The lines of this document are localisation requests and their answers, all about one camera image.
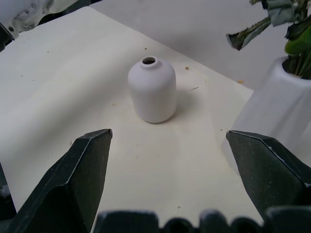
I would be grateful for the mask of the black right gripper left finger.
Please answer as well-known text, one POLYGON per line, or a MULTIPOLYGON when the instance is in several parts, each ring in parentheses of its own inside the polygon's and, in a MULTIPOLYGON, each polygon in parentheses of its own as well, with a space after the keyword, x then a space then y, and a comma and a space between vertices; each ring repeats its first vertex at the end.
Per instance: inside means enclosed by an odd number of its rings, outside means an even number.
POLYGON ((0 233, 90 233, 104 189, 111 129, 77 138, 0 233))

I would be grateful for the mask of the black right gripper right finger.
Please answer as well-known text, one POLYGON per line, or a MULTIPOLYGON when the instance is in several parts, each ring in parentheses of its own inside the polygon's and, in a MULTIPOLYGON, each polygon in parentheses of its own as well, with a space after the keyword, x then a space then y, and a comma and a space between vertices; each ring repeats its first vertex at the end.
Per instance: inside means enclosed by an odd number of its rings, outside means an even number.
POLYGON ((311 167, 272 137, 226 133, 243 186, 259 213, 287 205, 311 205, 311 167))

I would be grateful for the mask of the green-stemmed flower bouquet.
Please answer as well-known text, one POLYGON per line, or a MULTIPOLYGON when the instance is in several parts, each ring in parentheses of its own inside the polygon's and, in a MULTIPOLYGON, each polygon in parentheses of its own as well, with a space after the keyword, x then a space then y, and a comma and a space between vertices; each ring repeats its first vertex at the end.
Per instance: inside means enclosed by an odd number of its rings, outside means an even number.
POLYGON ((267 17, 246 29, 227 34, 229 45, 238 51, 260 35, 268 27, 287 24, 282 63, 289 74, 311 80, 311 0, 249 0, 251 5, 260 3, 267 17))

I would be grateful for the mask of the tall angular white vase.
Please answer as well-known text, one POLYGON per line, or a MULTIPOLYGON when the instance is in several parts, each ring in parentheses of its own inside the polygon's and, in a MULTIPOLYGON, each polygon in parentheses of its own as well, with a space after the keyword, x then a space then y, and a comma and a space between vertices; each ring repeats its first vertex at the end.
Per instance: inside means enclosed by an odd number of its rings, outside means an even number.
POLYGON ((287 73, 285 60, 274 60, 231 129, 275 138, 293 152, 311 122, 311 80, 287 73))

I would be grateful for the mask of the small round white vase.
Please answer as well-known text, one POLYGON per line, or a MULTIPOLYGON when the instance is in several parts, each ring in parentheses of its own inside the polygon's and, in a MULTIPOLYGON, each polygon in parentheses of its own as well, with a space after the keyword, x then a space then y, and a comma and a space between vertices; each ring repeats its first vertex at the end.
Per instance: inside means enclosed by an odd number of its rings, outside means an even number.
POLYGON ((148 123, 168 120, 177 108, 175 70, 167 61, 144 57, 128 73, 128 87, 138 116, 148 123))

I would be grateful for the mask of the black robot body part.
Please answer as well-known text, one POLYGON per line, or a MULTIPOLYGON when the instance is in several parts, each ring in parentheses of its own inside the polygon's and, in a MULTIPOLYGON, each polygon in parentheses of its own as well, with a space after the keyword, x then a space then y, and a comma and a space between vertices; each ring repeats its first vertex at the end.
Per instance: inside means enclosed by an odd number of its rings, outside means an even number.
POLYGON ((10 32, 0 23, 0 52, 14 40, 10 32))

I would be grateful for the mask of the silver robot body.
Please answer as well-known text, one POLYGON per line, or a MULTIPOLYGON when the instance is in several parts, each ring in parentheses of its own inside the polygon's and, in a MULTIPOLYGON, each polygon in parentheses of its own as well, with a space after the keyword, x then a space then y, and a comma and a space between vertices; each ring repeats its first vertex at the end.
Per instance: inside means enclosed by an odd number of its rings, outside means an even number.
POLYGON ((0 28, 12 39, 35 28, 49 14, 66 10, 78 0, 0 0, 0 28))

